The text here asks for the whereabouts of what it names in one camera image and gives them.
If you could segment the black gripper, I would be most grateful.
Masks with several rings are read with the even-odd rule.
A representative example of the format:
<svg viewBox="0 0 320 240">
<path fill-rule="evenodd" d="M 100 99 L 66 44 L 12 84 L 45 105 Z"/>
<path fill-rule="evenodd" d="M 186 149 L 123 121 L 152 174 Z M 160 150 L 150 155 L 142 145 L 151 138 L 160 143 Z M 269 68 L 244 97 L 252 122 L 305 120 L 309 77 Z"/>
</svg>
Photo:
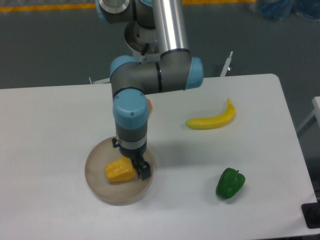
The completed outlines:
<svg viewBox="0 0 320 240">
<path fill-rule="evenodd" d="M 151 177 L 150 164 L 145 161 L 144 153 L 147 149 L 147 137 L 144 136 L 138 141 L 125 141 L 118 136 L 111 139 L 112 147 L 133 161 L 133 166 L 142 181 Z"/>
</svg>

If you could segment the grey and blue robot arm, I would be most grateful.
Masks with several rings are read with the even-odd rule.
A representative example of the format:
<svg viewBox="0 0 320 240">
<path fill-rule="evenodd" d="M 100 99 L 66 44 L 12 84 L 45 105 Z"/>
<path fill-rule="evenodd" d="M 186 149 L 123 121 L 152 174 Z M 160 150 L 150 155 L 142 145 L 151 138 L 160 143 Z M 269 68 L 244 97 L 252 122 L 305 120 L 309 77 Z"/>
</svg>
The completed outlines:
<svg viewBox="0 0 320 240">
<path fill-rule="evenodd" d="M 146 180 L 152 174 L 144 159 L 150 113 L 146 96 L 201 86 L 203 64 L 190 54 L 181 1 L 98 0 L 95 5 L 107 23 L 136 23 L 156 32 L 159 60 L 141 63 L 123 55 L 110 65 L 116 128 L 112 144 L 131 160 L 138 177 Z"/>
</svg>

